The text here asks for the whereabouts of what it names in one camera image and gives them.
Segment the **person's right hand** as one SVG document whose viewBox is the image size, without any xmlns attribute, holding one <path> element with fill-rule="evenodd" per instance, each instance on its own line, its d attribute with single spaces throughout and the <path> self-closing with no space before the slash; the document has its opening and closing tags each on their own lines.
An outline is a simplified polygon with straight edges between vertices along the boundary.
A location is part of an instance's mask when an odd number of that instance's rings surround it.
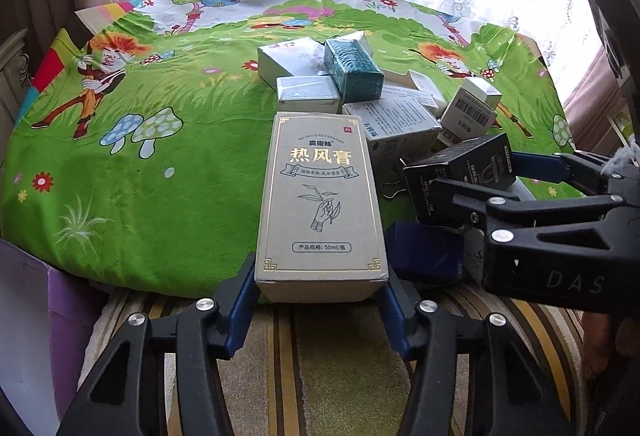
<svg viewBox="0 0 640 436">
<path fill-rule="evenodd" d="M 639 358 L 639 318 L 627 317 L 616 323 L 609 315 L 598 312 L 582 314 L 582 373 L 593 380 L 608 365 L 612 352 Z"/>
</svg>

